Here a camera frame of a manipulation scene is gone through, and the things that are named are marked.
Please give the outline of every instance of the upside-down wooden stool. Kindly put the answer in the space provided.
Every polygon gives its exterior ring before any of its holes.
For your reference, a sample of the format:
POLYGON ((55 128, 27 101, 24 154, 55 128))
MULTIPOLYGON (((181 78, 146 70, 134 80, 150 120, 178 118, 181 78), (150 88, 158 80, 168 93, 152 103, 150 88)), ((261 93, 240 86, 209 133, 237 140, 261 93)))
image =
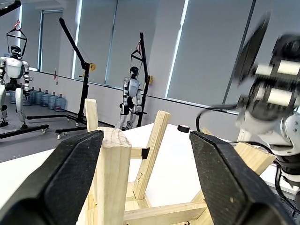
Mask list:
MULTIPOLYGON (((128 182, 131 158, 141 158, 142 148, 132 148, 123 132, 98 127, 97 105, 85 100, 88 131, 102 129, 104 139, 94 180, 78 225, 211 225, 212 219, 199 193, 188 203, 151 207, 145 194, 170 114, 158 111, 148 141, 149 153, 143 159, 135 182, 128 182)), ((275 157, 253 146, 235 147, 245 163, 261 174, 275 157)))

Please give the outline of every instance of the black cable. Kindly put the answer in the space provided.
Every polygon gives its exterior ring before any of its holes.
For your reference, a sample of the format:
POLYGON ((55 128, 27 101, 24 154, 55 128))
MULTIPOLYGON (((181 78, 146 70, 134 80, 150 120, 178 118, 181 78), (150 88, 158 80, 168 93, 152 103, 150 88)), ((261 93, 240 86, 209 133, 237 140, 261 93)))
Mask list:
POLYGON ((297 207, 295 207, 295 206, 290 202, 290 200, 288 200, 288 198, 285 196, 285 194, 282 192, 281 187, 280 187, 280 184, 279 184, 280 178, 281 178, 281 169, 280 169, 280 165, 277 164, 277 165, 276 165, 276 175, 275 175, 275 188, 276 188, 276 191, 278 192, 278 195, 280 196, 280 198, 281 198, 282 200, 284 200, 285 203, 286 203, 289 207, 291 207, 292 210, 295 210, 297 213, 300 214, 300 210, 299 210, 297 207))
POLYGON ((274 153, 272 152, 272 150, 268 146, 266 146, 262 143, 259 143, 259 142, 253 142, 253 141, 230 142, 230 144, 238 144, 238 143, 247 143, 247 144, 251 144, 251 145, 257 145, 257 146, 260 146, 260 147, 266 149, 268 153, 274 155, 274 153))
POLYGON ((211 108, 209 109, 203 109, 201 112, 199 112, 199 114, 197 115, 196 117, 196 128, 197 128, 197 131, 201 131, 200 130, 200 127, 199 127, 199 120, 200 120, 200 117, 207 111, 209 110, 232 110, 232 109, 236 109, 238 106, 238 104, 231 104, 231 105, 213 105, 211 108))

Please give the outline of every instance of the ceiling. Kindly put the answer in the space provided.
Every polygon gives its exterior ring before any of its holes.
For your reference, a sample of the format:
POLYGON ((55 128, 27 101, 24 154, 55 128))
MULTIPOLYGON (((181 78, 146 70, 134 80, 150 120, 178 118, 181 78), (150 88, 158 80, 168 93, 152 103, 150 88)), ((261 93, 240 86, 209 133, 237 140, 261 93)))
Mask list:
MULTIPOLYGON (((0 8, 14 2, 15 0, 0 0, 0 8)), ((22 4, 32 4, 36 9, 64 9, 66 4, 76 0, 21 0, 22 4)))

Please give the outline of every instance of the robot leg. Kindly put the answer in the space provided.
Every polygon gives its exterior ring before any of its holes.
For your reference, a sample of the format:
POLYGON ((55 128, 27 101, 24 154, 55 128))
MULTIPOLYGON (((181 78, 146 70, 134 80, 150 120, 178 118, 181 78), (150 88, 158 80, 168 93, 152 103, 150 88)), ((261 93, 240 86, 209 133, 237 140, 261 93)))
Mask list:
POLYGON ((17 107, 16 113, 18 114, 19 120, 23 123, 22 128, 27 128, 27 125, 25 123, 26 115, 23 111, 23 89, 17 88, 15 90, 15 104, 17 107))
POLYGON ((120 120, 117 122, 115 128, 122 129, 124 123, 126 121, 127 115, 129 114, 128 106, 124 106, 123 104, 120 105, 121 112, 120 112, 120 120))
POLYGON ((134 112, 130 113, 130 120, 127 121, 126 130, 130 130, 135 123, 136 114, 134 112))
POLYGON ((6 97, 5 86, 1 84, 0 85, 0 118, 2 119, 2 122, 0 123, 0 128, 8 125, 8 122, 6 121, 6 117, 8 116, 7 113, 8 106, 4 104, 5 97, 6 97))

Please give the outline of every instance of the gray floor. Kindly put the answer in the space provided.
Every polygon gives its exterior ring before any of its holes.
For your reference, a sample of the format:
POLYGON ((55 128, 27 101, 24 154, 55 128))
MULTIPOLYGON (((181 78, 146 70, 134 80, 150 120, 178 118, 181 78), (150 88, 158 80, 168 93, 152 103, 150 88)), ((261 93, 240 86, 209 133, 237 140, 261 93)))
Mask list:
MULTIPOLYGON (((8 106, 7 120, 9 122, 9 125, 0 128, 0 134, 18 130, 21 126, 21 122, 18 120, 17 114, 15 113, 15 105, 10 104, 9 102, 6 102, 6 104, 8 106)), ((50 110, 46 107, 41 107, 39 105, 24 106, 24 111, 27 116, 61 114, 55 112, 54 110, 50 110)), ((27 125, 29 127, 39 126, 43 124, 49 125, 49 129, 45 134, 43 134, 42 131, 39 130, 22 135, 0 139, 0 163, 11 159, 42 152, 45 150, 53 149, 61 141, 67 139, 68 137, 86 132, 86 130, 70 132, 69 136, 61 135, 61 139, 57 140, 55 129, 75 128, 76 125, 74 121, 67 121, 66 118, 50 118, 27 121, 27 125)))

